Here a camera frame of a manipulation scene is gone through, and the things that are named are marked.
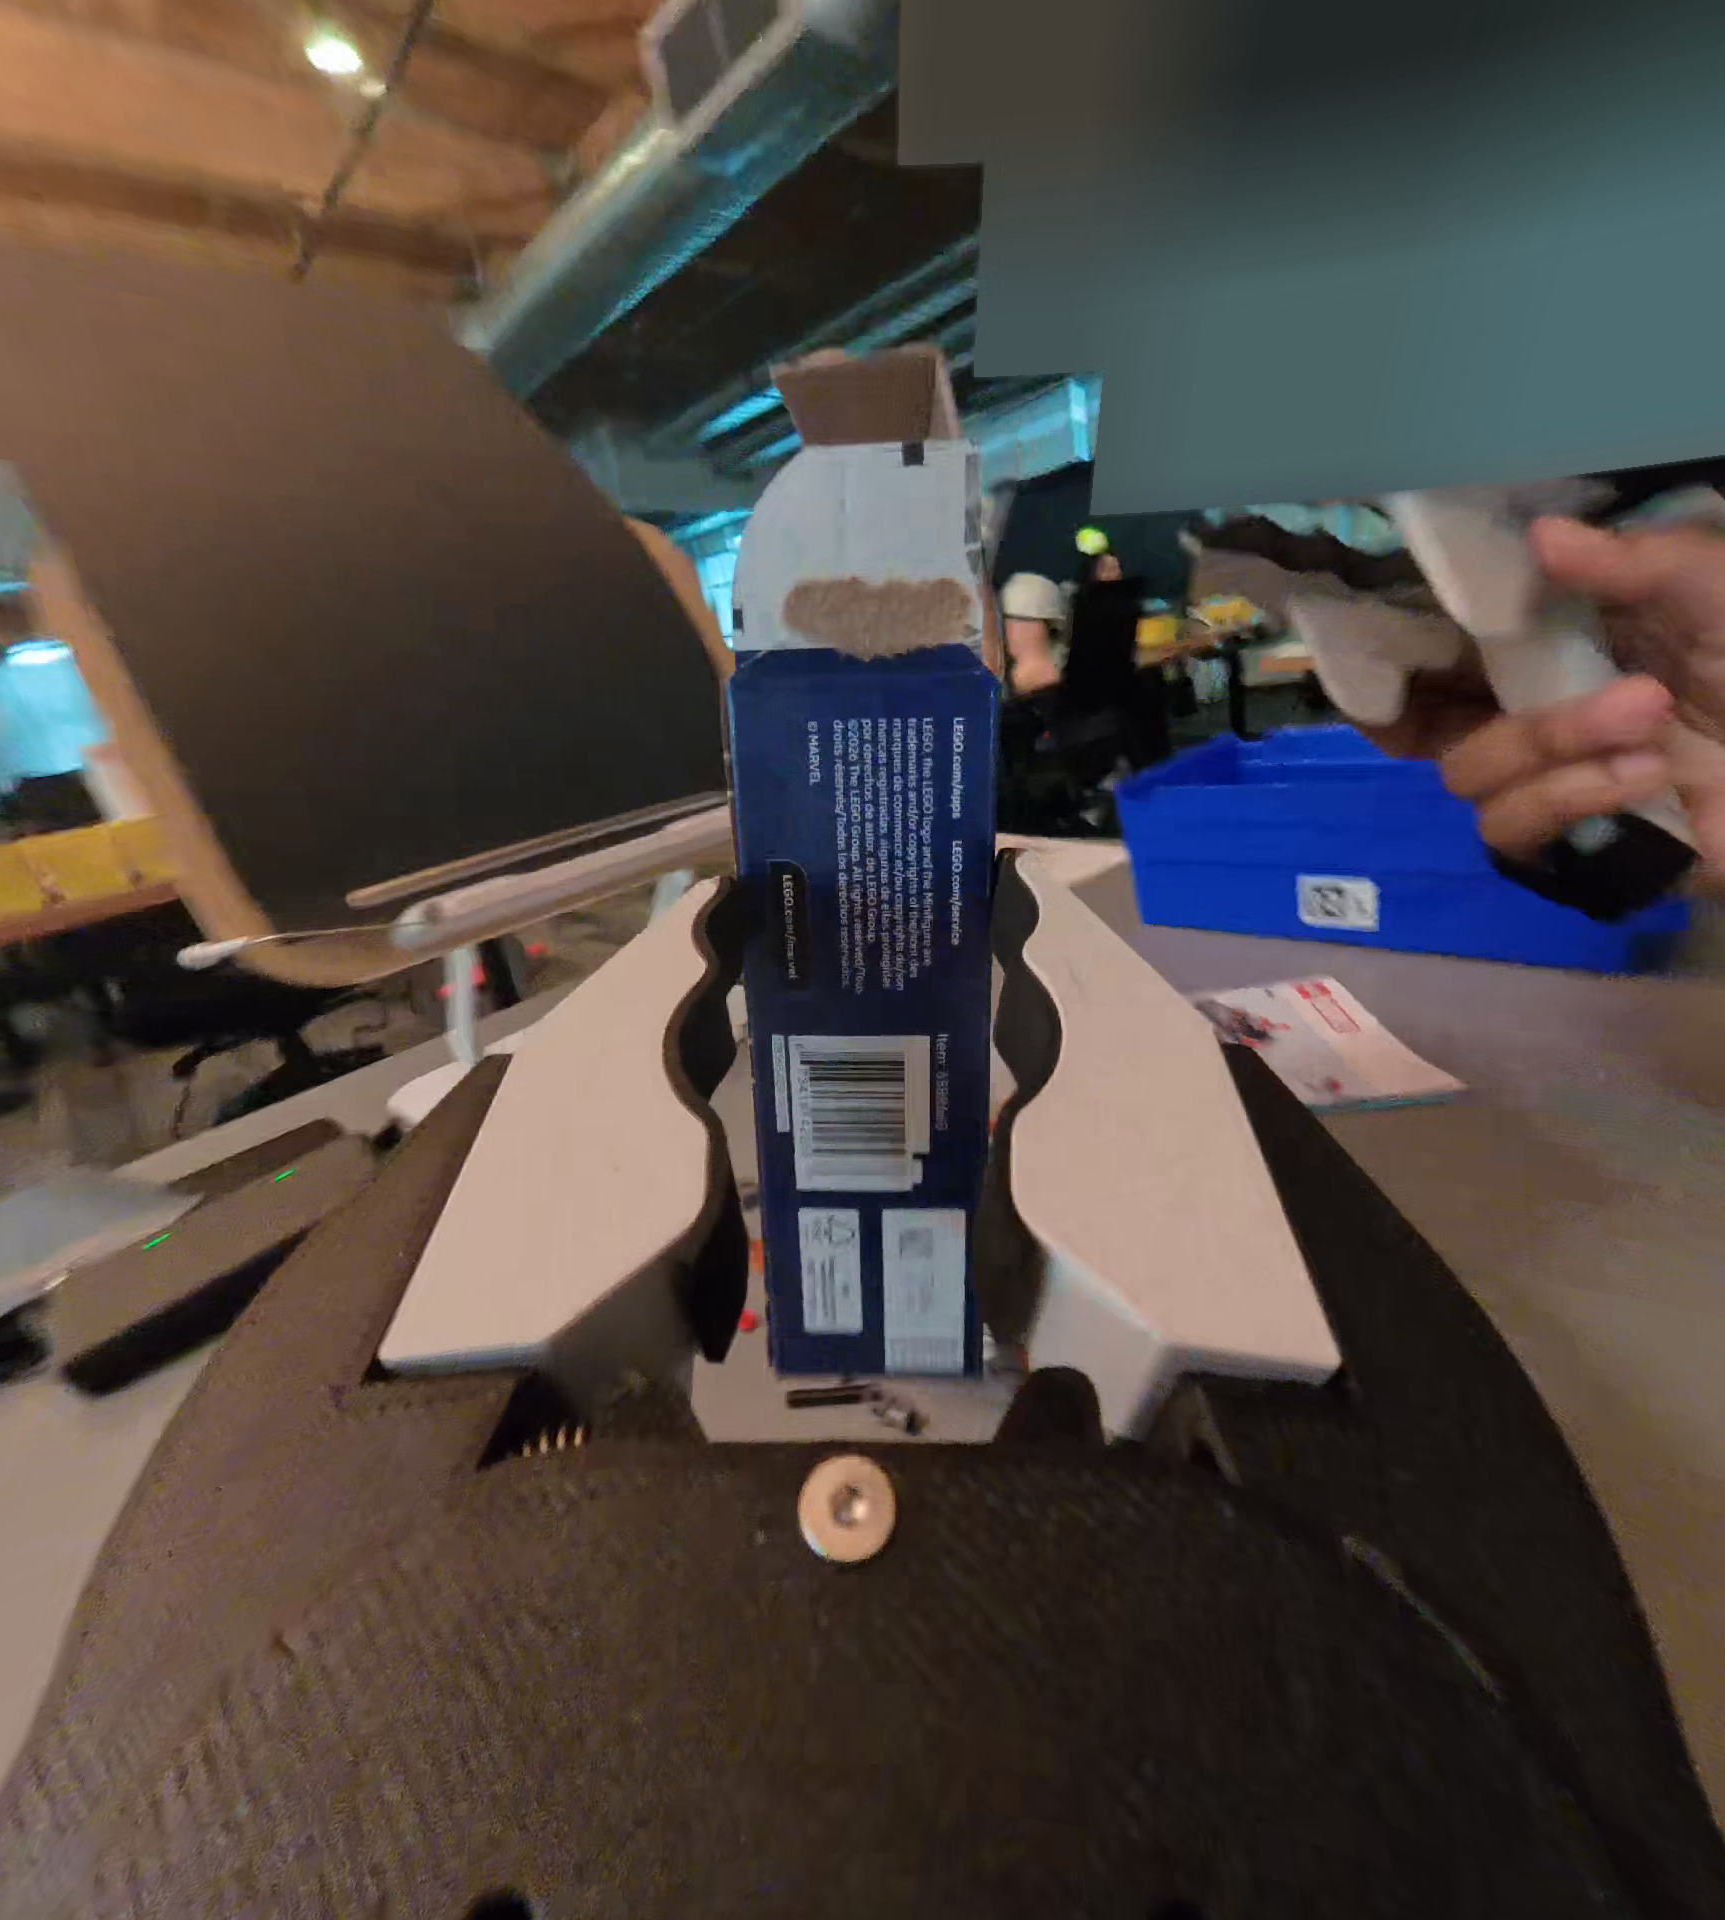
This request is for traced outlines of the row of yellow bins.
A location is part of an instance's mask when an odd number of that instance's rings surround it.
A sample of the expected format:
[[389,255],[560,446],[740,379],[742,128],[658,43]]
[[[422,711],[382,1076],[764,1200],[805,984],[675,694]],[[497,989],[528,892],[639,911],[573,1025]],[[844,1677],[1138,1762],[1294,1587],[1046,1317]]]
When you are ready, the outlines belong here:
[[25,834],[0,843],[0,925],[175,882],[176,864],[154,818]]

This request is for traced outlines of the lego instruction booklet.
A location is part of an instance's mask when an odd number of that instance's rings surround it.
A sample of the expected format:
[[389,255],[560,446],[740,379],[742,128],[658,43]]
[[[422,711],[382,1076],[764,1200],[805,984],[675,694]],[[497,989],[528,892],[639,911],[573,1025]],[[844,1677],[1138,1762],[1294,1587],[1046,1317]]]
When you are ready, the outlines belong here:
[[1336,978],[1299,976],[1191,999],[1228,1047],[1255,1053],[1314,1113],[1452,1101],[1465,1083],[1389,1033]]

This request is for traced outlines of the blue plastic bin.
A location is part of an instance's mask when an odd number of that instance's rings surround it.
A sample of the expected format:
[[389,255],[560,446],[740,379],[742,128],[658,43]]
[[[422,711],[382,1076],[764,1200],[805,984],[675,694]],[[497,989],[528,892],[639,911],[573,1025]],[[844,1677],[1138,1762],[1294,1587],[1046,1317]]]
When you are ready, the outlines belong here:
[[1218,735],[1115,808],[1150,926],[1609,976],[1663,971],[1692,930],[1684,898],[1596,922],[1521,889],[1434,762],[1348,727]]

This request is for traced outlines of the white folding stand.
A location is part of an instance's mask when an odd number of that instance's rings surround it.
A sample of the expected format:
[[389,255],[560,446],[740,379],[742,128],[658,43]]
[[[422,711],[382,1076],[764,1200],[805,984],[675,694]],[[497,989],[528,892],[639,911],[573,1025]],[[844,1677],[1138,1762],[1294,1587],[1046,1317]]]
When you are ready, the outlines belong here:
[[618,827],[565,839],[557,854],[517,871],[503,862],[490,877],[466,877],[410,901],[394,918],[362,925],[304,926],[297,930],[239,933],[202,938],[185,946],[176,965],[209,972],[227,963],[255,960],[258,972],[284,983],[290,963],[306,989],[365,986],[429,963],[442,965],[447,1003],[442,1013],[442,1066],[399,1076],[376,1118],[341,1116],[352,1135],[412,1128],[438,1101],[461,1085],[483,1057],[503,1059],[523,1037],[510,1029],[503,1042],[487,1047],[474,972],[478,949],[533,925],[586,908],[675,874],[702,867],[731,867],[733,828],[728,804],[689,802],[644,810]]

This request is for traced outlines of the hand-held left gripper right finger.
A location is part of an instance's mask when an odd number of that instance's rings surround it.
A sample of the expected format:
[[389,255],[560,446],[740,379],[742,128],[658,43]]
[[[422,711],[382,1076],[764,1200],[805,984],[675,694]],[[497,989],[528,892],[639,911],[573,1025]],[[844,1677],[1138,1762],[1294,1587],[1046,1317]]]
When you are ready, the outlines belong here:
[[1182,1381],[1322,1386],[1341,1346],[1225,1047],[1040,849],[1002,852],[1007,1092],[973,1224],[985,1322],[1146,1434]]

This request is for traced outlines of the metal ceiling duct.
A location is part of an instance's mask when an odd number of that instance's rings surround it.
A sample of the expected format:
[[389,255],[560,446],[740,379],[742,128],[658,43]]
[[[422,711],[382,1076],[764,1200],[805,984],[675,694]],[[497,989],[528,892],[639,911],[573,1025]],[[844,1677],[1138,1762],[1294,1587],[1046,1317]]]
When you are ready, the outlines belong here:
[[642,119],[457,314],[517,399],[724,237],[897,85],[895,3],[670,3],[639,37]]

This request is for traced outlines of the black box with green light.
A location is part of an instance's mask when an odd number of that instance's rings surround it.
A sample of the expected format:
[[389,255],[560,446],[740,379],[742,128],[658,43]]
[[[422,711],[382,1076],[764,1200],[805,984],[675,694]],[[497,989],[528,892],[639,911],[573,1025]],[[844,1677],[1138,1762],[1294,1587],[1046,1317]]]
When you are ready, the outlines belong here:
[[239,1154],[178,1175],[168,1188],[198,1203],[214,1203],[251,1188],[271,1188],[316,1166],[324,1166],[336,1178],[350,1175],[360,1181],[375,1158],[373,1142],[365,1135],[313,1121]]
[[56,1375],[107,1398],[218,1338],[347,1195],[344,1181],[304,1182],[297,1166],[71,1270],[48,1305]]

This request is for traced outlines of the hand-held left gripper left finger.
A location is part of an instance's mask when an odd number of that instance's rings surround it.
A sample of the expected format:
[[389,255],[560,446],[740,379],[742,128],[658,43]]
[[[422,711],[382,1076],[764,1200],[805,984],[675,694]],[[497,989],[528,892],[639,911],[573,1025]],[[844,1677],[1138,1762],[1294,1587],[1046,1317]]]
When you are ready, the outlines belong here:
[[578,1415],[731,1354],[749,1230],[715,1095],[736,1062],[736,884],[694,884],[505,1057],[376,1362],[534,1373]]

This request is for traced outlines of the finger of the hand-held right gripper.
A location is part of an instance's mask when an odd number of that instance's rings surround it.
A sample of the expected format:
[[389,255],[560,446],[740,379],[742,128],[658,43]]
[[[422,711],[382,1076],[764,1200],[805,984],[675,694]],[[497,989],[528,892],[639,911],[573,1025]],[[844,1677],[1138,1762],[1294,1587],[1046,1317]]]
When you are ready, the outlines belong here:
[[1375,596],[1294,588],[1284,614],[1333,709],[1366,728],[1395,727],[1411,681],[1455,668],[1469,644],[1452,618]]

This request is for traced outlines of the silver sheet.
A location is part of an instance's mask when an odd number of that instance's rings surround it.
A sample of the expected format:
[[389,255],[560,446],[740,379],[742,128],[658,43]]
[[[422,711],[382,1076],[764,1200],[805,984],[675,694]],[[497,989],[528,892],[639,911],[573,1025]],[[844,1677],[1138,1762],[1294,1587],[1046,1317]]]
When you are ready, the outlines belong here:
[[102,1168],[71,1168],[0,1198],[0,1322],[72,1270],[167,1233],[197,1203]]

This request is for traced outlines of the dark screen with tan edge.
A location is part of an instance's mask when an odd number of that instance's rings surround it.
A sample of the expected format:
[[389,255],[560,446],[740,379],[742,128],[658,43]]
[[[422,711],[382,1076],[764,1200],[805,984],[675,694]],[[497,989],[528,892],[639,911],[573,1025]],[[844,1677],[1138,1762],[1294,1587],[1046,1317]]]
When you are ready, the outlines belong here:
[[728,804],[681,557],[425,308],[0,240],[0,462],[211,940]]

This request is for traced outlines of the blue lego box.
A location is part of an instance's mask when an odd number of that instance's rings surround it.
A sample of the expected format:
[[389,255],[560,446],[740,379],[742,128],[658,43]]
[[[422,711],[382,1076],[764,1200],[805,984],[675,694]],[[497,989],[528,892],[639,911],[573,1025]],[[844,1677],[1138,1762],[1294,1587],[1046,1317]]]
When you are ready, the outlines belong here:
[[727,685],[769,1360],[970,1381],[1002,703],[977,449],[940,348],[774,381],[798,446],[739,544]]

